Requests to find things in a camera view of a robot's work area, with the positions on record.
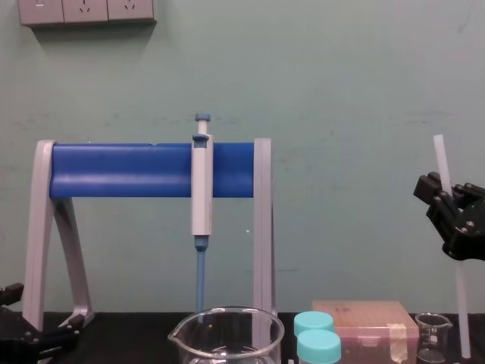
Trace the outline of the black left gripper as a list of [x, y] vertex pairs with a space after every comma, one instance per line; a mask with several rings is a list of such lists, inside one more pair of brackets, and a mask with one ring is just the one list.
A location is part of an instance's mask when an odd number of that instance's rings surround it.
[[[0, 306], [21, 301], [23, 284], [0, 289]], [[69, 318], [65, 325], [42, 334], [18, 312], [1, 308], [1, 363], [37, 363], [39, 357], [53, 357], [74, 349], [83, 330], [83, 317]]]

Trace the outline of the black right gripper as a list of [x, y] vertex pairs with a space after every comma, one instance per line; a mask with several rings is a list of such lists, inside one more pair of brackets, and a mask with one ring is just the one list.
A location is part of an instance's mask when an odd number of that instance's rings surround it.
[[443, 239], [451, 259], [484, 260], [484, 188], [456, 184], [452, 193], [442, 186], [436, 171], [421, 175], [413, 195], [428, 205], [426, 216]]

